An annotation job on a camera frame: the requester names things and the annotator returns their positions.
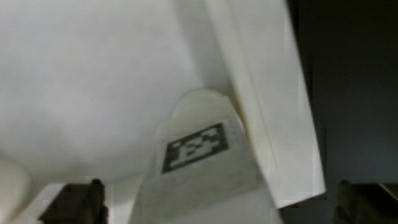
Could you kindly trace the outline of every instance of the white surface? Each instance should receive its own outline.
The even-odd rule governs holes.
[[[108,224],[128,224],[133,213],[140,177],[130,177],[107,184],[105,205],[108,207]]]
[[[18,215],[30,193],[30,177],[21,166],[0,157],[0,224]]]
[[[167,144],[220,122],[227,150],[163,173]],[[130,223],[283,223],[233,105],[210,90],[187,94],[162,125]]]
[[[0,152],[41,184],[140,174],[176,101],[227,90],[231,71],[281,207],[323,191],[286,7],[229,1],[236,35],[231,6],[208,3],[220,46],[204,1],[2,1]]]
[[[181,7],[195,11],[183,4],[2,1],[0,152],[39,183],[139,174],[181,95],[226,87],[208,18],[181,15],[194,19],[181,25]]]
[[[283,0],[206,0],[247,132],[277,207],[325,191],[304,75]]]
[[[44,186],[32,202],[28,202],[27,208],[9,224],[39,224],[37,218],[43,215],[52,201],[64,188],[64,183],[52,183]]]

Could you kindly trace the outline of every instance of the white wall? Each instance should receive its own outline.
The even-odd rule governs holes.
[[[183,93],[227,86],[206,15],[179,13],[194,1],[0,4],[0,154],[37,183],[115,179],[142,172]]]

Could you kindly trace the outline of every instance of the black and white pattern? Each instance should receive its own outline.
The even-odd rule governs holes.
[[[227,150],[222,123],[167,144],[162,173],[171,172]]]

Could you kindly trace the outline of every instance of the dark background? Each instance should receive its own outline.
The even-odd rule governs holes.
[[[288,0],[327,194],[283,209],[332,223],[338,184],[398,183],[398,1]]]

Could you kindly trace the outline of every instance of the white panel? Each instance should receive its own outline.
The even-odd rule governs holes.
[[[277,207],[325,191],[283,0],[208,0],[243,120]]]

